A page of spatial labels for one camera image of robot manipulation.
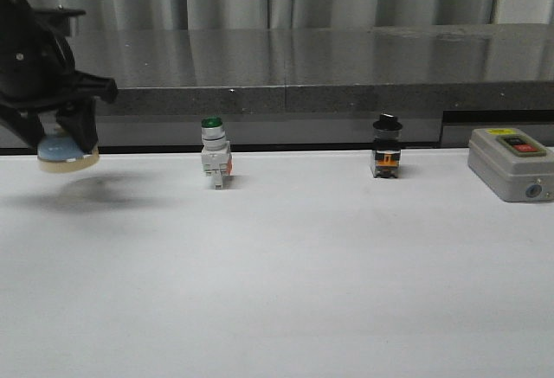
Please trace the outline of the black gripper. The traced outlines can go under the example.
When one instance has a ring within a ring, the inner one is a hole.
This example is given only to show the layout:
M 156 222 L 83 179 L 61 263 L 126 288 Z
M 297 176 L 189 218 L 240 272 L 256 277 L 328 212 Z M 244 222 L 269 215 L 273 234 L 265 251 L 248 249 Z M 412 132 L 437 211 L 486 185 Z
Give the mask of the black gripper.
M 117 94 L 114 79 L 75 68 L 66 38 L 39 19 L 27 0 L 1 0 L 1 125 L 29 148 L 37 149 L 43 126 L 36 113 L 16 109 L 67 103 L 55 114 L 56 123 L 91 152 L 98 143 L 94 98 L 113 103 Z

